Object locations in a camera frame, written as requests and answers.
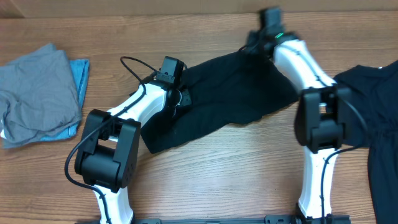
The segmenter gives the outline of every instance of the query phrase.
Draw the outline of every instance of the black fabric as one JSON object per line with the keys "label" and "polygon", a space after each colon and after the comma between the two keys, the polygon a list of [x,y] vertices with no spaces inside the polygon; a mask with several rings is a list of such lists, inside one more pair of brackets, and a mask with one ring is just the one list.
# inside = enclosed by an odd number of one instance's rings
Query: black fabric
{"label": "black fabric", "polygon": [[[368,173],[378,224],[398,223],[398,61],[382,69],[358,65],[335,77],[353,90],[352,104],[368,125]],[[346,144],[359,144],[364,133],[352,114]]]}
{"label": "black fabric", "polygon": [[248,124],[298,100],[289,80],[272,62],[241,52],[185,70],[192,105],[155,114],[141,136],[151,153],[179,146],[229,123]]}

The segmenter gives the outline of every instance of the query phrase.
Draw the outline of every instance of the metal base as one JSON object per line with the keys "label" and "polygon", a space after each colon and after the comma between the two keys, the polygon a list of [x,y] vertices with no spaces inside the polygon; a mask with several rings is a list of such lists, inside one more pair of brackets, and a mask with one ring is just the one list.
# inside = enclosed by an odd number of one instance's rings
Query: metal base
{"label": "metal base", "polygon": [[[325,218],[326,222],[324,224],[351,224],[349,215],[333,216],[328,215]],[[265,224],[322,224],[321,218],[316,219],[305,219],[296,215],[267,215]]]}
{"label": "metal base", "polygon": [[[148,218],[134,220],[132,224],[322,224],[320,218],[302,220],[296,215],[267,215],[265,218],[220,218],[193,220],[160,220]],[[325,224],[351,224],[349,215],[329,216]]]}

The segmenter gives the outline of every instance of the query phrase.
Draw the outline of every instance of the folded towel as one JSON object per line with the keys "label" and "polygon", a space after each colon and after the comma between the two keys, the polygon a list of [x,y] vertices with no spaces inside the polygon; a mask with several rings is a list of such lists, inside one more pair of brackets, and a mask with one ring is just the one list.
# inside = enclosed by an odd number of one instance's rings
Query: folded towel
{"label": "folded towel", "polygon": [[[72,69],[73,78],[75,80],[80,108],[83,108],[83,104],[85,102],[89,66],[90,61],[88,59],[70,60],[70,68]],[[79,122],[67,127],[65,130],[54,136],[44,136],[40,140],[55,141],[71,138],[72,136],[76,135],[78,125]]]}
{"label": "folded towel", "polygon": [[0,67],[4,148],[54,136],[81,120],[70,61],[48,44]]}

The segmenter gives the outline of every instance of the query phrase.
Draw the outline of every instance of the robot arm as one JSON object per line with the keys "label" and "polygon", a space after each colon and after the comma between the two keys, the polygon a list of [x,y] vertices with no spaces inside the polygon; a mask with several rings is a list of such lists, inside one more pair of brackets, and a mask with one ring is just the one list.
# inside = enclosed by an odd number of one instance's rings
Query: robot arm
{"label": "robot arm", "polygon": [[[304,150],[303,187],[298,200],[298,215],[302,220],[312,223],[311,220],[320,220],[322,217],[320,186],[325,160],[341,147],[342,140],[349,133],[347,107],[340,100],[349,98],[349,89],[336,85],[320,68],[303,40],[298,40],[293,33],[284,33],[278,8],[260,13],[262,29],[256,37],[258,51],[274,61],[274,65],[300,94],[294,124],[296,138]],[[320,111],[322,107],[326,108],[326,113]],[[332,157],[325,169],[325,214],[331,214],[330,192],[336,158]],[[342,221],[346,223],[347,218],[342,218]]]}
{"label": "robot arm", "polygon": [[[86,184],[100,189],[106,199],[108,215],[113,224],[132,223],[134,213],[129,205],[127,185],[136,167],[137,150],[141,126],[150,117],[165,108],[190,104],[187,91],[181,93],[179,85],[183,62],[166,57],[156,79],[145,84],[146,94],[133,107],[114,119],[110,125],[93,136],[93,139],[116,141],[116,150],[88,141],[79,148],[75,162],[75,172],[83,176]],[[144,88],[138,90],[121,105],[108,112],[93,110],[87,117],[82,139],[95,127],[104,123],[114,114],[141,97]],[[100,224],[106,224],[103,200],[94,192],[101,212]]]}
{"label": "robot arm", "polygon": [[[303,40],[288,40],[278,45],[274,51],[274,65],[294,84],[298,92],[309,88],[324,88],[325,85],[332,86],[335,83],[312,58]],[[320,218],[322,216],[320,198],[322,168],[325,159],[336,149],[323,149],[317,154],[314,154],[307,146],[304,146],[303,150],[303,187],[298,206],[304,217]],[[336,156],[331,158],[325,172],[326,214],[331,213],[330,190],[336,158]]]}

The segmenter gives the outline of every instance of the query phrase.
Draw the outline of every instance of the gray cloth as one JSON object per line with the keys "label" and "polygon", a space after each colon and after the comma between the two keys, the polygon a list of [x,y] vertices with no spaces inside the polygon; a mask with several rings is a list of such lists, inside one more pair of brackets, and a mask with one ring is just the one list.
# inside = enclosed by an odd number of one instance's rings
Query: gray cloth
{"label": "gray cloth", "polygon": [[68,57],[48,44],[0,67],[4,148],[53,136],[81,120]]}

